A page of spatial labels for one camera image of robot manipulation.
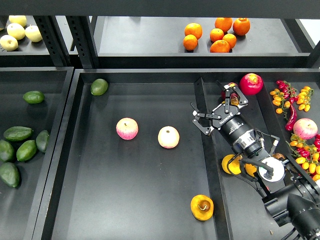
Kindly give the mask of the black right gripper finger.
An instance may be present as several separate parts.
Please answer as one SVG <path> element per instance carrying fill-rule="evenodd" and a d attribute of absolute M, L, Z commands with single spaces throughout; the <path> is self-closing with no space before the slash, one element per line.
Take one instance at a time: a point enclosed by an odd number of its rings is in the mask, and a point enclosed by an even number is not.
<path fill-rule="evenodd" d="M 214 130 L 221 130 L 221 125 L 219 125 L 222 119 L 220 115 L 213 113 L 203 113 L 194 105 L 193 102 L 190 103 L 193 108 L 193 120 L 192 123 L 206 136 L 210 136 Z"/>
<path fill-rule="evenodd" d="M 230 82 L 225 85 L 219 81 L 216 81 L 216 83 L 224 92 L 224 103 L 222 103 L 222 106 L 224 107 L 225 113 L 231 112 L 231 106 L 235 106 L 238 110 L 240 110 L 249 104 L 248 99 L 245 97 L 236 83 Z"/>

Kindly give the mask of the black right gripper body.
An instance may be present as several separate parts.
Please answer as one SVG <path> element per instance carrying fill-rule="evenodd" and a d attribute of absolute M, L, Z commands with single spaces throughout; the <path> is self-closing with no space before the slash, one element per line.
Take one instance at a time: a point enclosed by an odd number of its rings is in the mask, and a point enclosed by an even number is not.
<path fill-rule="evenodd" d="M 220 119 L 212 120 L 212 126 L 231 146 L 248 148 L 255 143 L 254 129 L 243 118 L 236 105 L 229 105 L 229 110 L 225 112 L 225 104 L 219 104 L 212 110 L 212 114 L 220 116 Z"/>

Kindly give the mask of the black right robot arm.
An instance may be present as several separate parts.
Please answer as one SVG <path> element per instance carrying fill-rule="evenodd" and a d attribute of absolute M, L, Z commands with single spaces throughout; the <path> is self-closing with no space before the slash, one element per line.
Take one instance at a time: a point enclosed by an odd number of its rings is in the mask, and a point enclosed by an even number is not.
<path fill-rule="evenodd" d="M 202 78 L 194 83 L 196 103 L 192 104 L 193 124 L 202 135 L 219 134 L 234 156 L 229 166 L 239 160 L 236 178 L 253 187 L 261 196 L 266 212 L 278 226 L 292 224 L 292 233 L 303 240 L 320 238 L 320 188 L 288 155 L 275 157 L 279 137 L 270 135 L 273 143 L 265 147 L 265 133 L 253 127 L 241 114 L 249 104 L 237 84 L 217 85 L 224 99 L 208 111 Z"/>

